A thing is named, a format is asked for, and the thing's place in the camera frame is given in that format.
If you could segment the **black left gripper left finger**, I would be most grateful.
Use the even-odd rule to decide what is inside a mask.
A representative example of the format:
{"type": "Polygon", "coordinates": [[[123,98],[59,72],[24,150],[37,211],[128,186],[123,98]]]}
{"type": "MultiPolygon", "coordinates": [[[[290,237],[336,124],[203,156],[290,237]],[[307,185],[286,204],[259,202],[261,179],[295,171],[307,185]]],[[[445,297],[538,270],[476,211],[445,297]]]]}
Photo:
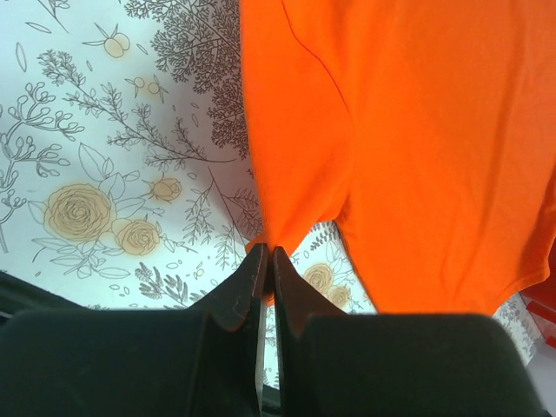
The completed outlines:
{"type": "Polygon", "coordinates": [[[258,416],[268,249],[185,309],[28,310],[1,325],[4,416],[258,416]]]}

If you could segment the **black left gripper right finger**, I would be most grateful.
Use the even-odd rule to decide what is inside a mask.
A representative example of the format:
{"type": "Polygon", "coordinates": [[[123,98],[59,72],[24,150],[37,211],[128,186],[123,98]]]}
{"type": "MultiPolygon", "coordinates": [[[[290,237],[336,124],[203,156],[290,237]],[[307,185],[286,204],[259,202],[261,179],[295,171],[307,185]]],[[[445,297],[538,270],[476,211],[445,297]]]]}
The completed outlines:
{"type": "Polygon", "coordinates": [[[346,314],[273,253],[286,416],[542,416],[505,329],[480,314],[346,314]]]}

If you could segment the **orange t shirt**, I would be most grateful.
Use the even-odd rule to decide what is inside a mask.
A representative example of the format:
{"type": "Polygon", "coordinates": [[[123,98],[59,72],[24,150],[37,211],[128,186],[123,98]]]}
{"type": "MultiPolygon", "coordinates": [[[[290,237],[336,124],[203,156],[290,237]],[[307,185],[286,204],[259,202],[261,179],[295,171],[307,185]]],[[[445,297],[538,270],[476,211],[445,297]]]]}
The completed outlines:
{"type": "Polygon", "coordinates": [[[493,314],[549,276],[552,1],[243,1],[261,242],[334,221],[375,308],[493,314]]]}

